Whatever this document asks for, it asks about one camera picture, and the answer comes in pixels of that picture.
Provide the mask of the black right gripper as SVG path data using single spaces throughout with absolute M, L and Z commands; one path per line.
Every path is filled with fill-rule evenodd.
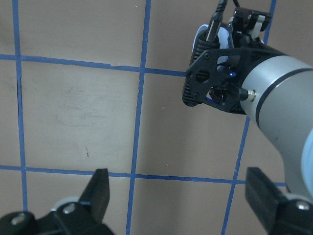
M 245 114 L 240 101 L 248 97 L 242 87 L 248 74 L 261 62 L 282 55 L 257 39 L 269 24 L 271 14 L 255 14 L 254 10 L 236 7 L 230 25 L 233 48 L 220 49 L 219 40 L 207 42 L 205 32 L 196 37 L 195 47 L 186 72 L 182 91 L 185 105 L 206 104 L 224 112 Z

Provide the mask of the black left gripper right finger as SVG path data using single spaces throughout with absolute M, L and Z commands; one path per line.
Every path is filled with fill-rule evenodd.
M 260 168 L 248 167 L 245 198 L 266 232 L 272 232 L 278 209 L 288 201 L 285 194 Z

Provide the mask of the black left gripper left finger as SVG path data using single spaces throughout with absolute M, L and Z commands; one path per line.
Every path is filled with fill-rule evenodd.
M 78 203 L 91 214 L 93 219 L 102 223 L 110 200 L 109 173 L 107 168 L 96 169 Z

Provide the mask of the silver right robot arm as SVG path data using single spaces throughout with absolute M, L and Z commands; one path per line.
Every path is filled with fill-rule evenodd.
M 195 35 L 182 101 L 248 116 L 280 153 L 288 190 L 312 200 L 313 68 L 263 43 L 269 13 L 236 6 L 224 23 L 225 7 Z

